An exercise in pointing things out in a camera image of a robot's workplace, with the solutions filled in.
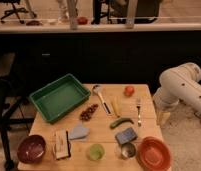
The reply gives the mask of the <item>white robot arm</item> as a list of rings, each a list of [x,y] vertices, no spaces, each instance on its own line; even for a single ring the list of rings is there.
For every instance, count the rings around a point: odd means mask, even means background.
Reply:
[[[163,71],[160,87],[153,95],[157,124],[163,125],[180,100],[192,106],[201,115],[201,68],[192,62]]]

